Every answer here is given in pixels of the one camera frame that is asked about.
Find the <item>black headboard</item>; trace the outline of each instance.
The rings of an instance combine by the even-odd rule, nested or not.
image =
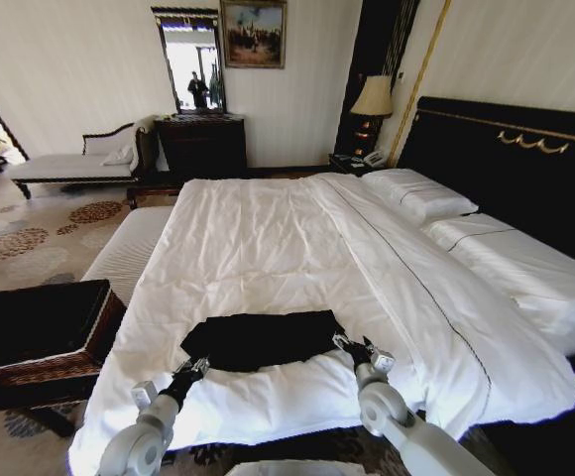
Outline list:
[[[421,97],[398,167],[575,258],[575,112]]]

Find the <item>white wall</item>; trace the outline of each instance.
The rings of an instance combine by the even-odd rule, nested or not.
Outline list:
[[[151,5],[218,0],[0,0],[0,115],[29,155],[174,112]],[[334,145],[362,2],[288,0],[283,70],[224,69],[249,164],[321,164]]]
[[[398,131],[443,0],[421,0],[394,89]],[[575,0],[452,0],[419,94],[575,111]],[[402,151],[413,112],[396,155]]]

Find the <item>picture frame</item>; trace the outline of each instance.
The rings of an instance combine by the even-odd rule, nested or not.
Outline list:
[[[286,0],[221,0],[226,67],[286,66]]]

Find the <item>carpet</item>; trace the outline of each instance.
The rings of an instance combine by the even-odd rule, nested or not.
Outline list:
[[[129,213],[126,187],[32,184],[21,192],[0,176],[0,291],[79,281]],[[172,204],[174,198],[141,198],[140,206]],[[55,409],[79,423],[84,404]],[[0,412],[0,475],[64,476],[70,438],[14,412]],[[466,444],[496,474],[512,472],[480,430]],[[362,464],[368,472],[408,474],[394,448],[364,428],[333,429],[249,447],[210,444],[178,451],[164,476],[223,475],[235,464],[269,459],[324,459]]]

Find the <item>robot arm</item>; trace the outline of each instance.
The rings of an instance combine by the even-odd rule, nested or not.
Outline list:
[[[387,380],[394,365],[391,354],[374,347],[367,339],[364,345],[342,334],[334,335],[333,339],[354,359],[363,426],[375,436],[384,436],[398,450],[410,474],[494,475],[443,429],[424,422],[408,409],[402,395]]]
[[[375,436],[384,436],[399,452],[413,476],[493,476],[493,473],[444,430],[411,412],[387,374],[391,354],[365,339],[353,342],[336,334],[334,343],[351,354],[358,381],[360,418]],[[171,385],[156,395],[152,382],[133,389],[140,413],[136,423],[109,442],[98,476],[153,476],[173,439],[173,423],[193,383],[208,371],[206,358],[189,360],[173,374]]]
[[[153,382],[132,390],[140,413],[136,423],[116,434],[100,460],[98,476],[152,476],[173,439],[173,423],[192,384],[208,371],[208,359],[190,359],[172,376],[168,388],[156,395]]]

